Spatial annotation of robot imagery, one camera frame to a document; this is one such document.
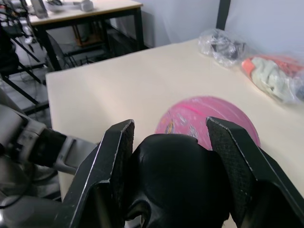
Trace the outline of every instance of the white wall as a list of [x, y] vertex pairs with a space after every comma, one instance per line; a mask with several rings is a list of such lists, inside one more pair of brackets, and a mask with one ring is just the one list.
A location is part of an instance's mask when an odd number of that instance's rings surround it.
[[[215, 28], [219, 0], [136, 0], [143, 3], [144, 42], [149, 47], [198, 38]], [[135, 37], [133, 17], [112, 19], [124, 34]]]
[[264, 53], [304, 59], [304, 0], [231, 0], [225, 30]]

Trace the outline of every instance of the white table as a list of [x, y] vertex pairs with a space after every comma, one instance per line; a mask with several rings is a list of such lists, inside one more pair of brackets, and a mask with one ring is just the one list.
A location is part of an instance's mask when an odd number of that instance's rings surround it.
[[[73, 2], [81, 0], [62, 0], [62, 2]], [[59, 21], [66, 21], [72, 19], [86, 18], [96, 16], [100, 14], [106, 14], [111, 12], [117, 12], [122, 10], [129, 10], [140, 8], [141, 3], [132, 0], [91, 0], [94, 4], [94, 10], [90, 12], [83, 12], [81, 10], [63, 10], [61, 12], [48, 11], [48, 18], [39, 19], [36, 16], [30, 16], [29, 20], [32, 26], [44, 25]]]
[[[197, 95], [226, 99], [248, 115], [262, 149], [304, 196], [304, 107], [275, 103], [239, 69], [199, 54], [196, 40], [51, 73], [47, 86], [55, 130], [96, 143], [111, 125], [134, 119], [134, 148], [176, 102]], [[60, 174], [63, 196], [71, 180]]]
[[57, 29], [66, 26], [84, 24], [87, 22], [98, 21], [102, 24], [103, 39], [106, 44], [107, 52], [111, 52], [105, 20], [123, 16], [134, 17], [134, 28], [138, 50], [144, 49], [143, 43], [143, 23], [141, 7], [143, 4], [132, 0], [92, 0], [94, 10], [83, 12], [81, 10], [63, 10], [61, 12], [48, 11], [48, 17], [39, 19], [36, 16], [30, 16], [29, 20], [32, 27], [35, 28], [35, 34], [40, 38], [49, 56], [50, 62], [56, 71], [61, 70], [53, 45], [49, 40], [47, 30]]

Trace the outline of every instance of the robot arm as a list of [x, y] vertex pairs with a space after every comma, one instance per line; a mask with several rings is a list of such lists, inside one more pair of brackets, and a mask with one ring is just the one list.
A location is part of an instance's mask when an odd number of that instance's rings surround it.
[[[2, 154], [69, 173], [77, 170], [55, 228], [122, 228], [139, 215], [144, 228], [219, 228], [229, 213], [238, 228], [304, 227], [300, 193], [232, 122], [208, 117], [214, 151], [186, 135], [156, 134], [132, 153], [132, 120], [110, 127], [95, 147], [4, 106], [0, 114]], [[68, 158], [74, 149], [65, 145], [77, 142], [87, 145], [82, 152], [88, 156], [72, 167]]]
[[69, 155], [82, 153], [86, 157], [95, 147], [94, 143], [48, 129], [43, 123], [0, 105], [0, 154], [16, 162], [32, 162], [75, 174], [82, 161]]

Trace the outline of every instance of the plastic bag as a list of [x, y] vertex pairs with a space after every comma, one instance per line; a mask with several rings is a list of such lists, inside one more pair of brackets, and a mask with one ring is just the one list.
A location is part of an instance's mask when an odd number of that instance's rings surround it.
[[257, 55], [243, 71], [263, 92], [283, 103], [304, 102], [304, 63], [283, 55]]
[[216, 28], [200, 35], [199, 51], [204, 55], [213, 56], [225, 67], [241, 63], [250, 54], [248, 45], [240, 38]]

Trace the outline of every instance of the cable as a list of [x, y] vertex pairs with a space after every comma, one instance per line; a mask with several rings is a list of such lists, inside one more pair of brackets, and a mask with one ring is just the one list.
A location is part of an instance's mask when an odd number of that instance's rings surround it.
[[28, 190], [30, 189], [32, 183], [33, 183], [33, 180], [34, 180], [34, 176], [35, 176], [35, 165], [32, 164], [32, 172], [31, 172], [31, 175], [30, 175], [30, 178], [29, 178], [29, 182], [26, 186], [26, 188], [24, 189], [24, 191], [17, 197], [15, 198], [11, 203], [7, 204], [7, 205], [4, 205], [4, 206], [0, 206], [0, 209], [6, 209], [12, 205], [14, 205], [15, 203], [17, 203], [23, 196], [25, 196], [25, 194], [28, 192]]

